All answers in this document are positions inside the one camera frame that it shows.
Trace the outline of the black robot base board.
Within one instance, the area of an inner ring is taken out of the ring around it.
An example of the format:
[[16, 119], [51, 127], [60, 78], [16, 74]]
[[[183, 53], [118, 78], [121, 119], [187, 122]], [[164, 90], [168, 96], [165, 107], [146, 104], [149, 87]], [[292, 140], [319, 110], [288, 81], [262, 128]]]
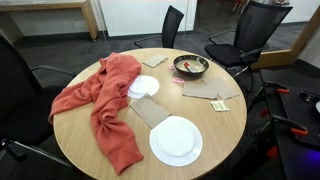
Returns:
[[293, 134], [272, 120], [276, 145], [287, 180], [320, 180], [319, 80], [285, 70], [262, 70], [262, 82], [276, 82], [289, 93], [266, 88], [270, 115], [288, 118], [306, 127], [306, 136]]

